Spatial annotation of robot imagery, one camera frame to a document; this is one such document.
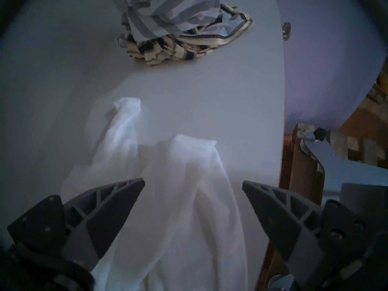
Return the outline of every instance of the bolt hole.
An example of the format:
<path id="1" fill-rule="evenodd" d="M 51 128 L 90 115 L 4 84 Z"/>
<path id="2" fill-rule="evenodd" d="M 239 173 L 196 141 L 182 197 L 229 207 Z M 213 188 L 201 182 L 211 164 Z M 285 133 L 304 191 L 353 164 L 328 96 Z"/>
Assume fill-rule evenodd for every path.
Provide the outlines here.
<path id="1" fill-rule="evenodd" d="M 340 204 L 336 201 L 331 201 L 330 202 L 330 205 L 333 207 L 333 208 L 338 208 L 340 206 Z"/>
<path id="2" fill-rule="evenodd" d="M 361 220 L 356 220 L 354 222 L 354 226 L 357 228 L 357 229 L 364 229 L 365 228 L 365 223 Z"/>
<path id="3" fill-rule="evenodd" d="M 341 241 L 343 239 L 343 232 L 342 231 L 339 231 L 337 229 L 333 229 L 331 232 L 330 232 L 330 235 L 332 238 L 338 240 L 338 241 Z"/>

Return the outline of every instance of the gray and white striped cloth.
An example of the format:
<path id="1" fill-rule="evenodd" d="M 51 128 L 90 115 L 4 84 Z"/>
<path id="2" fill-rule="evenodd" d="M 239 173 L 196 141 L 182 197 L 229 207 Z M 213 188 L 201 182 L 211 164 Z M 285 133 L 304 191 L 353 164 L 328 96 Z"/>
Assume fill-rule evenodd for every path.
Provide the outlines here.
<path id="1" fill-rule="evenodd" d="M 216 20 L 220 0 L 113 0 L 124 15 L 122 23 L 137 42 L 184 31 Z"/>

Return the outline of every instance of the metal hinge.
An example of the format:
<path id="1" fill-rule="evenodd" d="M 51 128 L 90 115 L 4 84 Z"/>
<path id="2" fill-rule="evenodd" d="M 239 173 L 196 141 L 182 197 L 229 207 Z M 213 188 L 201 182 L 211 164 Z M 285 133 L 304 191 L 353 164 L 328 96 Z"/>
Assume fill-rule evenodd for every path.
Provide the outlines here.
<path id="1" fill-rule="evenodd" d="M 291 23 L 290 22 L 283 23 L 282 31 L 283 31 L 283 40 L 288 40 L 291 34 Z"/>

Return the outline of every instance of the purple wall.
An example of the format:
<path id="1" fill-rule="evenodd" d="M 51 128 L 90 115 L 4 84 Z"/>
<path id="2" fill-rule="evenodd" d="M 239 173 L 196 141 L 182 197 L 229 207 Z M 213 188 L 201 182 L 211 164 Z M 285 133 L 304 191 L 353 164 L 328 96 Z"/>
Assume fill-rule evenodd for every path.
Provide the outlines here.
<path id="1" fill-rule="evenodd" d="M 339 128 L 378 76 L 382 38 L 356 0 L 279 0 L 279 9 L 291 22 L 285 132 L 298 122 Z"/>

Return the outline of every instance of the white cloth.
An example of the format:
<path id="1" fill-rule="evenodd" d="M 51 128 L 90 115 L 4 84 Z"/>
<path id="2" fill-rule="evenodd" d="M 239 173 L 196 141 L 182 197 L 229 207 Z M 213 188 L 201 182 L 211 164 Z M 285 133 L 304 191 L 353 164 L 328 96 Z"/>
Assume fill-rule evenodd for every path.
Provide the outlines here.
<path id="1" fill-rule="evenodd" d="M 216 142 L 176 135 L 156 144 L 138 173 L 133 120 L 140 100 L 122 98 L 115 106 L 118 114 L 92 165 L 75 167 L 61 192 L 70 199 L 90 187 L 145 180 L 124 227 L 92 272 L 95 289 L 246 290 L 243 229 Z"/>

